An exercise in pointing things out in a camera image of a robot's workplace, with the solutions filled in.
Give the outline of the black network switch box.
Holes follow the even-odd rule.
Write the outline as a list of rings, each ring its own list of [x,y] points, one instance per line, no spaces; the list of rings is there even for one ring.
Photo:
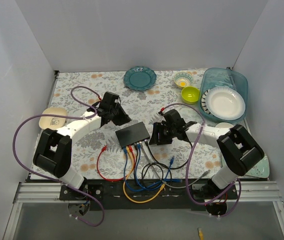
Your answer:
[[[120,147],[124,148],[134,143],[150,138],[149,132],[143,122],[115,131]]]

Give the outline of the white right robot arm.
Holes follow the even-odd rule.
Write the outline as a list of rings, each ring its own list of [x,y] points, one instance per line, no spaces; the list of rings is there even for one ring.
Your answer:
[[[201,188],[214,199],[221,198],[238,177],[244,176],[264,158],[262,148],[240,124],[217,128],[207,126],[205,122],[186,122],[175,109],[161,110],[159,114],[164,120],[154,123],[150,145],[168,145],[177,138],[192,143],[191,153],[198,143],[220,149],[226,164]]]

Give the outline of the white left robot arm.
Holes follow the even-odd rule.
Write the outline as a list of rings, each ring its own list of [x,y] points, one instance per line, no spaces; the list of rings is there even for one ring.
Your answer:
[[[87,196],[88,188],[84,185],[85,178],[71,166],[73,144],[109,122],[121,126],[131,121],[121,107],[119,95],[115,93],[106,92],[95,106],[57,130],[45,129],[33,158],[35,166],[71,186],[71,194],[77,200]]]

